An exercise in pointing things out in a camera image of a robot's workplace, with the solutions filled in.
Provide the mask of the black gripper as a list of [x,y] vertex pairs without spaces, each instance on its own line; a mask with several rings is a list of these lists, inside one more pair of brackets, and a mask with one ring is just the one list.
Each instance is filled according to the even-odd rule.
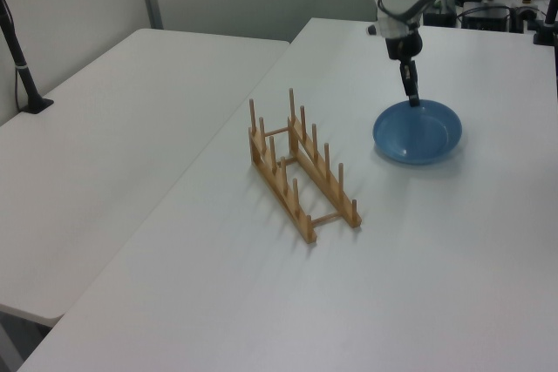
[[377,21],[366,29],[369,36],[381,36],[385,40],[389,58],[400,62],[400,75],[411,107],[420,105],[418,73],[416,64],[411,62],[423,47],[419,27],[419,17],[401,21],[393,17],[379,16]]

